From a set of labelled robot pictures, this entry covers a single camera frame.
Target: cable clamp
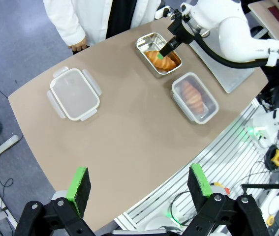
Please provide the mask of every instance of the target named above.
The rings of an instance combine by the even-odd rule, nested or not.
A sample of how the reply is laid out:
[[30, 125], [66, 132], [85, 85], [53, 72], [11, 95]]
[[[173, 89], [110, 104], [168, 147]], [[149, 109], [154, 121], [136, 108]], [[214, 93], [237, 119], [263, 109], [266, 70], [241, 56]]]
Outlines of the cable clamp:
[[268, 53], [269, 56], [268, 56], [266, 66], [275, 66], [279, 56], [279, 49], [269, 48]]

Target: black hose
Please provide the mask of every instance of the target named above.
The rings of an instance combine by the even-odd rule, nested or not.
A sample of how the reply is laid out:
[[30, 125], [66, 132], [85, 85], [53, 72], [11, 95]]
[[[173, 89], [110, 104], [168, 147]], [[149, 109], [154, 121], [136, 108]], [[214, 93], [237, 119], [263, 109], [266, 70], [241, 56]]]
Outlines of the black hose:
[[248, 69], [248, 68], [255, 68], [260, 66], [266, 66], [267, 59], [256, 59], [255, 61], [242, 62], [242, 63], [229, 61], [216, 54], [213, 50], [211, 50], [199, 34], [195, 35], [194, 40], [204, 50], [204, 52], [207, 53], [212, 59], [216, 60], [217, 62], [225, 66], [235, 68], [235, 69]]

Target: white lab coat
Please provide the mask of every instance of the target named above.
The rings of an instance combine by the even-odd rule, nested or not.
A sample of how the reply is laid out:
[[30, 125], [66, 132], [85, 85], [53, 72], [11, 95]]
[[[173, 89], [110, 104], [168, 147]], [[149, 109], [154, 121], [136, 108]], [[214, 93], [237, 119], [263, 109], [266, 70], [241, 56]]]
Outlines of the white lab coat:
[[[48, 17], [68, 45], [87, 38], [92, 46], [105, 39], [113, 0], [43, 0]], [[137, 0], [131, 28], [154, 19], [161, 0]]]

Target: metal slatted platform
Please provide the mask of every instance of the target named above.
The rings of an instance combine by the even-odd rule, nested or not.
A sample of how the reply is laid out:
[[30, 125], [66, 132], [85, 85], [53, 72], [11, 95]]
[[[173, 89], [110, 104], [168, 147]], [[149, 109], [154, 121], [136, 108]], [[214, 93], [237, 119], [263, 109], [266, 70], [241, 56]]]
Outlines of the metal slatted platform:
[[[259, 108], [256, 100], [251, 104], [201, 153], [190, 163], [170, 177], [155, 191], [142, 199], [132, 208], [118, 216], [115, 221], [123, 230], [144, 230], [146, 224], [154, 217], [168, 215], [169, 205], [174, 197], [188, 191], [187, 177], [191, 163], [199, 163], [210, 182], [219, 182], [230, 189], [230, 197], [237, 198], [243, 192], [241, 183], [247, 182], [250, 171], [259, 173], [267, 171], [258, 162], [263, 160], [267, 149], [254, 145], [245, 130], [245, 124]], [[250, 183], [267, 183], [269, 173], [252, 175]], [[262, 190], [249, 190], [248, 194], [258, 198]], [[180, 221], [191, 218], [196, 214], [190, 194], [180, 196], [173, 204], [173, 213]]]

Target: hand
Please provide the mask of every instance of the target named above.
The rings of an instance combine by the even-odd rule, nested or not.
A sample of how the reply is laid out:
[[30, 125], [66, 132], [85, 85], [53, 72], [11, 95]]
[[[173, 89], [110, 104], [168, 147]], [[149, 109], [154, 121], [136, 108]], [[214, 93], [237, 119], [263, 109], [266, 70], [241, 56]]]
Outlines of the hand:
[[86, 37], [81, 40], [79, 43], [75, 45], [68, 46], [68, 48], [71, 48], [73, 52], [78, 51], [80, 52], [81, 50], [84, 50], [87, 48], [87, 40]]

